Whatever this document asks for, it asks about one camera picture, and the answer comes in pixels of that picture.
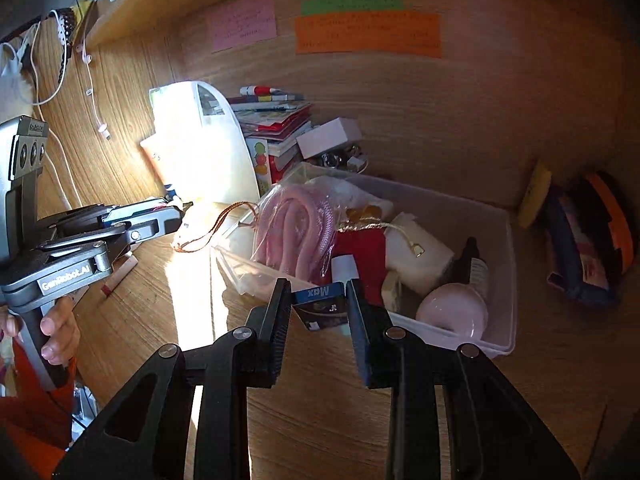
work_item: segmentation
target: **marker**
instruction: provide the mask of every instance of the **marker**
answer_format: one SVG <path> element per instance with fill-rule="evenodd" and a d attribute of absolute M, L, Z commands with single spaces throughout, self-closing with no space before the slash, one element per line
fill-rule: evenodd
<path fill-rule="evenodd" d="M 283 90 L 277 88 L 269 88 L 268 86 L 243 86 L 240 89 L 240 95 L 280 95 L 284 94 Z"/>

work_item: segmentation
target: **pink sticky note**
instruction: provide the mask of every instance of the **pink sticky note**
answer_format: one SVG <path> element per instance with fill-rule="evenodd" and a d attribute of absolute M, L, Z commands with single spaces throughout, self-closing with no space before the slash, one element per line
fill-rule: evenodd
<path fill-rule="evenodd" d="M 210 17 L 213 51 L 276 37 L 273 0 L 238 0 Z"/>

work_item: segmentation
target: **orange sleeve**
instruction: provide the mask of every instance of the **orange sleeve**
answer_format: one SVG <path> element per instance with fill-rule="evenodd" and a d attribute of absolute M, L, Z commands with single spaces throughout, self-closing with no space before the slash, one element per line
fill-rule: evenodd
<path fill-rule="evenodd" d="M 0 420 L 31 467 L 49 479 L 71 441 L 76 360 L 69 362 L 67 384 L 49 396 L 15 341 L 14 354 L 18 397 L 0 399 Z"/>

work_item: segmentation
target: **human hand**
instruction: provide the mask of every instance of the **human hand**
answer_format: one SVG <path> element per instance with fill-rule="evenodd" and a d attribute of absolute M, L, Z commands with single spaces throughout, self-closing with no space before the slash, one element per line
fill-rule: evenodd
<path fill-rule="evenodd" d="M 78 350 L 80 330 L 73 308 L 71 298 L 63 296 L 40 321 L 40 330 L 44 335 L 50 336 L 49 341 L 42 347 L 42 357 L 52 365 L 61 365 L 71 359 Z M 18 319 L 9 314 L 6 308 L 0 309 L 0 329 L 9 337 L 16 337 L 20 332 Z"/>

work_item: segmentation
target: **gold drawstring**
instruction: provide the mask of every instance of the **gold drawstring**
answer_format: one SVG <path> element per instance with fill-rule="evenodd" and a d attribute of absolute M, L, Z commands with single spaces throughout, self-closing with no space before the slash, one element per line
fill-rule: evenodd
<path fill-rule="evenodd" d="M 361 231 L 363 229 L 380 229 L 384 227 L 390 227 L 398 231 L 406 240 L 406 243 L 409 245 L 411 252 L 417 258 L 424 254 L 424 249 L 420 244 L 412 243 L 409 235 L 406 231 L 398 225 L 389 224 L 387 222 L 383 222 L 381 220 L 382 217 L 382 209 L 379 206 L 368 205 L 362 209 L 347 209 L 346 211 L 347 220 L 342 222 L 337 231 L 345 232 L 345 231 Z"/>
<path fill-rule="evenodd" d="M 204 233 L 202 236 L 199 236 L 198 238 L 194 238 L 193 240 L 189 240 L 188 242 L 184 242 L 181 244 L 176 243 L 176 241 L 174 240 L 174 242 L 171 244 L 171 247 L 174 248 L 174 251 L 176 251 L 177 253 L 197 253 L 198 251 L 203 250 L 206 246 L 209 245 L 211 239 L 213 238 L 213 235 L 216 234 L 218 230 L 222 227 L 222 224 L 225 222 L 226 217 L 229 215 L 229 213 L 231 213 L 234 209 L 237 209 L 243 205 L 248 206 L 248 208 L 254 214 L 254 217 L 258 216 L 257 204 L 253 202 L 235 202 L 231 204 L 229 207 L 227 207 L 226 209 L 224 209 L 218 215 L 218 218 L 216 219 L 215 224 L 213 224 L 213 227 L 208 232 Z M 194 250 L 185 249 L 185 247 L 188 246 L 189 244 L 193 244 L 194 242 L 202 240 L 203 238 L 206 238 L 206 237 L 208 237 L 207 241 L 202 247 L 199 247 Z"/>

